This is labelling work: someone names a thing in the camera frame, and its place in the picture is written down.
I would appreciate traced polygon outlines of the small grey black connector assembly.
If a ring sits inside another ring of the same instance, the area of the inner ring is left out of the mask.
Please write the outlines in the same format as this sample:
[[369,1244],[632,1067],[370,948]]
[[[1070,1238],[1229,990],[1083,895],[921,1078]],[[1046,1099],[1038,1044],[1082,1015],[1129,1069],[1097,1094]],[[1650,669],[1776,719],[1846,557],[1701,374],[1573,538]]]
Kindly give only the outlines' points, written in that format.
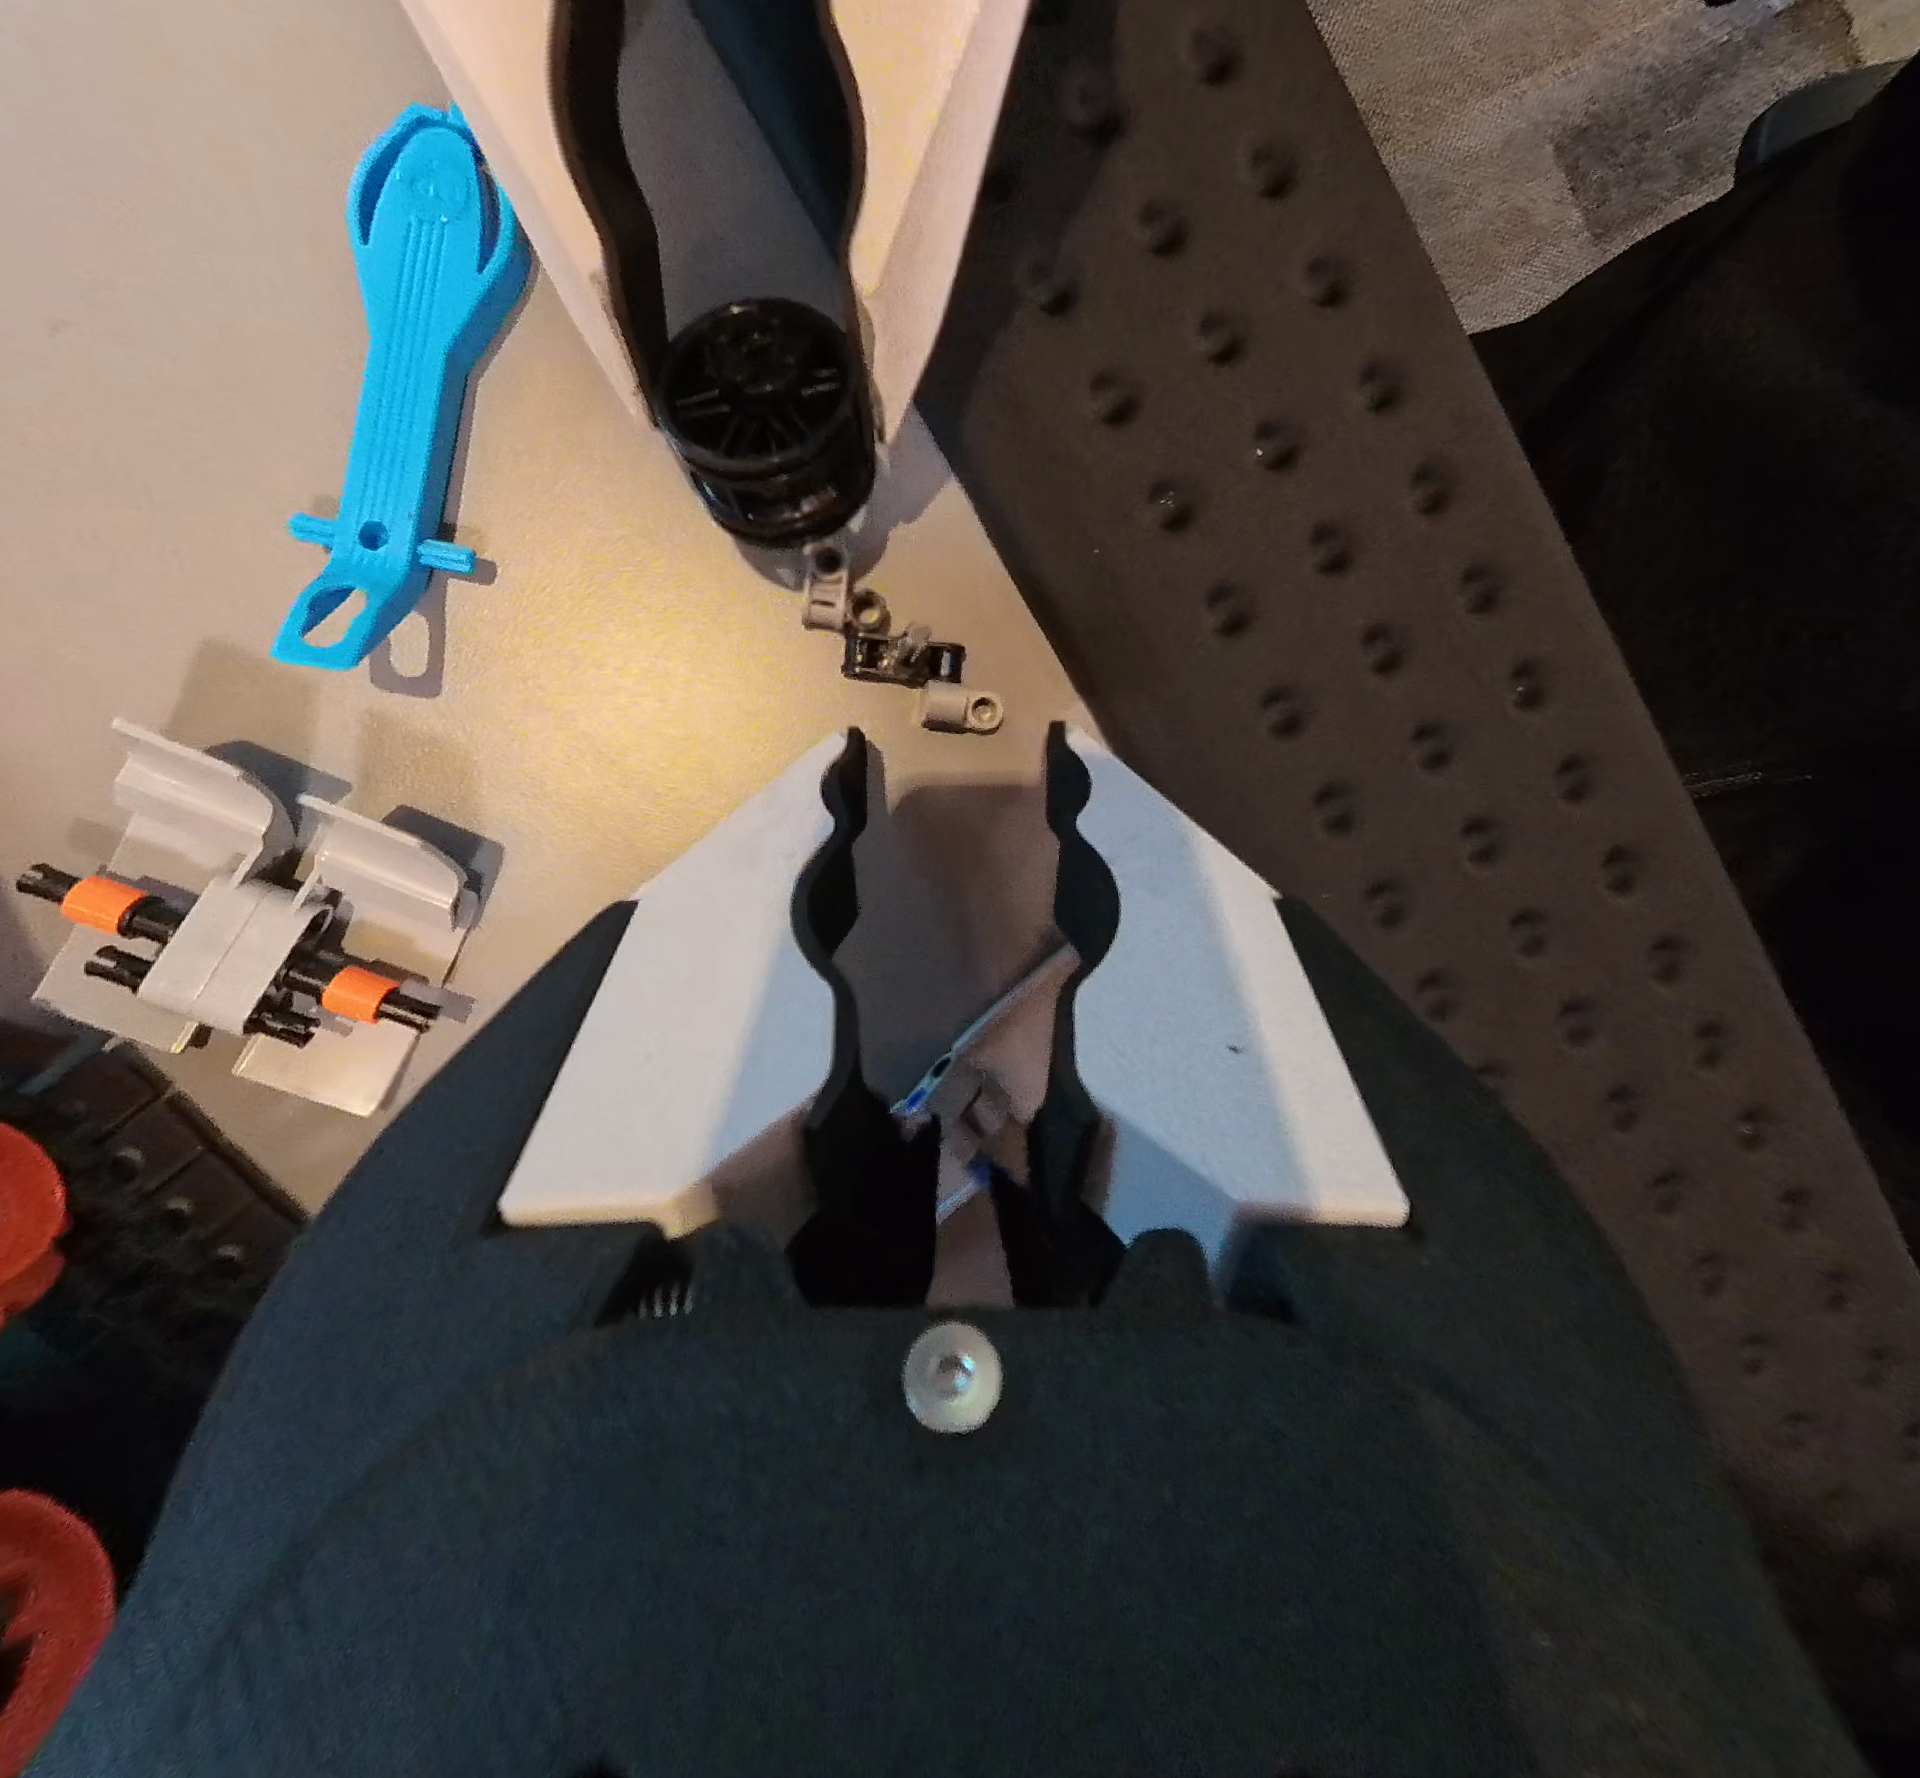
[[925,731],[981,738],[1000,731],[1004,701],[967,682],[963,642],[940,637],[919,620],[898,622],[888,598],[856,582],[842,542],[805,542],[801,560],[801,622],[810,634],[836,639],[843,680],[912,693]]

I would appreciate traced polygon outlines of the black perforated panel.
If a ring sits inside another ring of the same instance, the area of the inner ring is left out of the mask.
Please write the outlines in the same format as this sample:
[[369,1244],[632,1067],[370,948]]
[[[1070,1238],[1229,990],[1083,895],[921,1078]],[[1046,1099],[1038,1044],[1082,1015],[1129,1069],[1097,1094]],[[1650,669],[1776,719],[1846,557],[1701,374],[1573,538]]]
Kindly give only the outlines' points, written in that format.
[[1303,0],[1017,0],[919,410],[1111,742],[1553,1155],[1915,1733],[1915,1266]]

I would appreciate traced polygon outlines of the grey panel assembly orange bushes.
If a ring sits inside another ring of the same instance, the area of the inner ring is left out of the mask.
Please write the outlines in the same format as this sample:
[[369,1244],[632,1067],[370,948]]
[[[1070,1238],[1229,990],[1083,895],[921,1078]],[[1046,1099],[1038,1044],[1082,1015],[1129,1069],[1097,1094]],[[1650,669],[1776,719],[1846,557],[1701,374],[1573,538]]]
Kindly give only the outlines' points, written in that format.
[[61,921],[33,1005],[162,1055],[224,1043],[242,1082],[381,1112],[454,1015],[480,879],[417,830],[310,791],[286,798],[129,719],[110,731],[109,854],[15,879]]

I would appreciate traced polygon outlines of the grey curved panel blue stud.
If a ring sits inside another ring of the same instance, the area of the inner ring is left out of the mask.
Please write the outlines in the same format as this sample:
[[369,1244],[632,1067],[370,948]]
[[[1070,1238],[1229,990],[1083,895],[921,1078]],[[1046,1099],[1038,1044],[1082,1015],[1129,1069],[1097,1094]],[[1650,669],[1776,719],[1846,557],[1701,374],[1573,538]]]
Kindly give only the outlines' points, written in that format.
[[932,1201],[936,1227],[991,1188],[995,1173],[1004,1171],[1004,1166],[995,1163],[994,1148],[1020,1125],[1009,1087],[985,1066],[991,1044],[1031,1001],[1057,997],[1076,964],[1078,954],[1056,936],[959,1028],[919,1080],[892,1104],[890,1116],[902,1140],[918,1138],[925,1129],[939,1135]]

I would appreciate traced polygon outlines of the black toy wheel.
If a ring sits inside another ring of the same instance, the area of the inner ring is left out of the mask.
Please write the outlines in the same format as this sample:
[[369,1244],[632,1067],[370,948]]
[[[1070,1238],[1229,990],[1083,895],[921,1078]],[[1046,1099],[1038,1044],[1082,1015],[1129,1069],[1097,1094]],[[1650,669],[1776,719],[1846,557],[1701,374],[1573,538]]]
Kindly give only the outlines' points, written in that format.
[[709,518],[740,542],[825,540],[874,489],[867,365],[801,301],[733,300],[685,326],[660,356],[654,415]]

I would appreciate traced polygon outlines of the blue brick separator tool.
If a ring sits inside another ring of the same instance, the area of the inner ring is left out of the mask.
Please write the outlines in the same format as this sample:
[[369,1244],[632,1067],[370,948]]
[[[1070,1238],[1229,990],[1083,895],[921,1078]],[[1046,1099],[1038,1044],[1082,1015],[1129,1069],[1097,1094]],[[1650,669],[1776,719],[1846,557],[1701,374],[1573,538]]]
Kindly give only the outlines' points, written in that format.
[[367,323],[334,516],[290,534],[324,554],[270,654],[347,673],[413,613],[433,578],[474,574],[445,536],[472,381],[534,268],[519,215],[460,111],[409,104],[348,183],[348,243]]

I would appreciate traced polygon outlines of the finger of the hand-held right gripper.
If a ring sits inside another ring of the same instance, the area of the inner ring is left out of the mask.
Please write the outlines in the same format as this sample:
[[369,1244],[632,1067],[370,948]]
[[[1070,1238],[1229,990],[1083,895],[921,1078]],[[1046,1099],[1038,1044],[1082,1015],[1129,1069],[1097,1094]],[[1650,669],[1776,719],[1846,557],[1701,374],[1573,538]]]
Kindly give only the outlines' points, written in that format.
[[623,123],[651,0],[399,0],[615,395],[656,425],[660,230]]
[[824,0],[855,123],[842,241],[880,446],[918,392],[1031,0]]

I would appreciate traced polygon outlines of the grey orange tracked toy robot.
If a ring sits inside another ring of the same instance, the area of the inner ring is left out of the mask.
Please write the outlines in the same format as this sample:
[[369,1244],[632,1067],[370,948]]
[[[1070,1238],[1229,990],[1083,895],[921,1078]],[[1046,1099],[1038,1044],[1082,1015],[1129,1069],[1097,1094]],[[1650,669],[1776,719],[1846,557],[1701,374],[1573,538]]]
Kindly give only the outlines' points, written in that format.
[[301,1205],[132,1050],[2,1028],[3,1774],[98,1654]]

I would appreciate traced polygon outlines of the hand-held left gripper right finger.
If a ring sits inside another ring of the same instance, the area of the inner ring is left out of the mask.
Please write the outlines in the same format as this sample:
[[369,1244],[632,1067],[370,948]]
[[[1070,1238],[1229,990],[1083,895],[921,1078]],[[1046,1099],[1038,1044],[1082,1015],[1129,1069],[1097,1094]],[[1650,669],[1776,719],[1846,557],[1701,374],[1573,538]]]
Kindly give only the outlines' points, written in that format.
[[1092,1215],[1123,1244],[1184,1233],[1209,1262],[1262,1223],[1403,1227],[1279,894],[1078,725],[1046,733],[1045,797],[1078,956],[1056,1078],[1090,1106]]

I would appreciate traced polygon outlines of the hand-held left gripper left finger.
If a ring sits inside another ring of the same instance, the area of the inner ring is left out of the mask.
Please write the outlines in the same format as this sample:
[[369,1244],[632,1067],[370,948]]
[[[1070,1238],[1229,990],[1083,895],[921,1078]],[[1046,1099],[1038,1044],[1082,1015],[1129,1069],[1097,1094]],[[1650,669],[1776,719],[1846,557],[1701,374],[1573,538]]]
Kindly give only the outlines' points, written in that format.
[[833,954],[871,748],[830,731],[645,881],[507,1173],[512,1229],[695,1231],[900,1145]]

